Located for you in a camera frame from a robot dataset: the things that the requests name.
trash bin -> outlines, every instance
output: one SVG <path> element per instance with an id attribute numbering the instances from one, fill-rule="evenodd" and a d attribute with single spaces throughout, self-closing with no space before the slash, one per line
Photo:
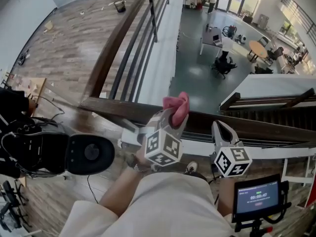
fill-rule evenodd
<path id="1" fill-rule="evenodd" d="M 124 0 L 119 0 L 119 1 L 114 2 L 114 6 L 117 9 L 118 13 L 126 11 Z"/>

computer monitor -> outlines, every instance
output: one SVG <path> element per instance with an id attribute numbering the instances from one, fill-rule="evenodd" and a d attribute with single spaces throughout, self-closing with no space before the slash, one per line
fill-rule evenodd
<path id="1" fill-rule="evenodd" d="M 260 219 L 280 212 L 280 175 L 235 183 L 232 222 Z"/>
<path id="2" fill-rule="evenodd" d="M 213 36 L 213 41 L 217 41 L 217 40 L 219 40 L 219 35 L 218 34 Z"/>

round table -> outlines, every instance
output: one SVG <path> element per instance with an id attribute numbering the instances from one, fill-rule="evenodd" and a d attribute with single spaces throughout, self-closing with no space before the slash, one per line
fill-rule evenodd
<path id="1" fill-rule="evenodd" d="M 250 60 L 251 62 L 253 60 L 256 60 L 258 57 L 266 58 L 268 56 L 266 49 L 259 42 L 255 41 L 255 40 L 251 40 L 251 41 L 249 41 L 249 46 L 251 49 L 251 51 L 249 52 L 249 55 L 251 52 L 254 53 L 253 57 Z"/>

white sneaker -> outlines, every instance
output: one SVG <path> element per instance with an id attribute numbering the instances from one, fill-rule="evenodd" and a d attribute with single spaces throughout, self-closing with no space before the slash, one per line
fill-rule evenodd
<path id="1" fill-rule="evenodd" d="M 184 173 L 185 174 L 192 173 L 192 172 L 196 172 L 197 170 L 198 170 L 198 163 L 193 160 L 188 164 L 186 171 Z"/>

pink cloth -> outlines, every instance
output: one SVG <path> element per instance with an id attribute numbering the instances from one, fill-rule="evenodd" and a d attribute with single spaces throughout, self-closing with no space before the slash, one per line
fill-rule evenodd
<path id="1" fill-rule="evenodd" d="M 182 123 L 190 110 L 189 96 L 181 92 L 179 97 L 164 97 L 162 100 L 163 109 L 174 108 L 175 114 L 172 116 L 172 125 L 178 126 Z"/>

